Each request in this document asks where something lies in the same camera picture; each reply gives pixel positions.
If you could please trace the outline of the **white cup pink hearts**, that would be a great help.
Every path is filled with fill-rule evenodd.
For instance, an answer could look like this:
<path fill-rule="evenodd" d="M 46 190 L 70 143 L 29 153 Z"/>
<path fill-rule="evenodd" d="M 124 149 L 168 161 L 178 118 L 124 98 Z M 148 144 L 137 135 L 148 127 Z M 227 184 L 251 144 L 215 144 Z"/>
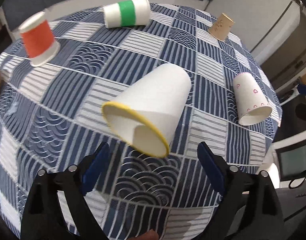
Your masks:
<path fill-rule="evenodd" d="M 267 98 L 249 72 L 233 79 L 233 90 L 238 111 L 238 124 L 251 126 L 264 121 L 272 112 Z"/>

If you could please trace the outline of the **white cup yellow rim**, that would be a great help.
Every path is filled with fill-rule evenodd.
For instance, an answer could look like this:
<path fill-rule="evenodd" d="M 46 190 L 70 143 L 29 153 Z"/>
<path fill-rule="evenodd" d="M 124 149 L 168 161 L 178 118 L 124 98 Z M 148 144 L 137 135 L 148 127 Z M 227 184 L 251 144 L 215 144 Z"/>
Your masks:
<path fill-rule="evenodd" d="M 165 63 L 101 108 L 111 131 L 137 151 L 166 157 L 192 83 L 180 66 Z"/>

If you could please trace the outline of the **brown paper cup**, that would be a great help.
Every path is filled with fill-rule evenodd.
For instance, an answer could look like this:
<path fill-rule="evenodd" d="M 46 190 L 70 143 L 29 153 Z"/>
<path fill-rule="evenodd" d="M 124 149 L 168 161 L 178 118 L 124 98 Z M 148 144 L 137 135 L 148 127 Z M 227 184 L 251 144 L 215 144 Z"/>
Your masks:
<path fill-rule="evenodd" d="M 217 40 L 225 41 L 235 21 L 222 13 L 216 22 L 208 29 L 210 35 L 215 37 Z"/>

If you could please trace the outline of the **white cup orange band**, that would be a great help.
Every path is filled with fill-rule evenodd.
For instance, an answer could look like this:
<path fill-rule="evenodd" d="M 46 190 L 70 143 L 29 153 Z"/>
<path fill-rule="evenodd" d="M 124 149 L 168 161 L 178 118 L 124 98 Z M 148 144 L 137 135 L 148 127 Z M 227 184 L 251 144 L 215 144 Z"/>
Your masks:
<path fill-rule="evenodd" d="M 40 11 L 26 19 L 18 27 L 25 51 L 33 67 L 39 67 L 52 60 L 60 50 L 45 12 Z"/>

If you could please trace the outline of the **white cup green band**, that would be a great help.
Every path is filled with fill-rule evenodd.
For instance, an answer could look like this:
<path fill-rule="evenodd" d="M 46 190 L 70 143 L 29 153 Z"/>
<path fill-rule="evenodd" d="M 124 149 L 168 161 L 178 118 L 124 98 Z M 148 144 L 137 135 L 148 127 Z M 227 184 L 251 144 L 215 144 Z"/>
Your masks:
<path fill-rule="evenodd" d="M 125 0 L 103 7 L 105 27 L 133 27 L 147 25 L 150 20 L 149 0 Z"/>

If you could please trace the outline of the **blue white patterned tablecloth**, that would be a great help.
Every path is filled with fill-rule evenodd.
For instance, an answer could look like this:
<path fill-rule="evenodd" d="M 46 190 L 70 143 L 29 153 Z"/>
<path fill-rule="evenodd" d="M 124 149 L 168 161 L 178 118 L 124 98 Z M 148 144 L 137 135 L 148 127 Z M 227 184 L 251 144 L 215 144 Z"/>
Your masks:
<path fill-rule="evenodd" d="M 263 163 L 282 107 L 241 39 L 212 37 L 208 12 L 150 8 L 143 27 L 109 29 L 102 7 L 50 22 L 60 49 L 41 66 L 22 39 L 0 52 L 0 219 L 16 239 L 38 171 L 62 172 L 102 142 L 107 162 L 86 202 L 109 239 L 203 231 L 221 196 L 201 142 L 243 172 Z"/>

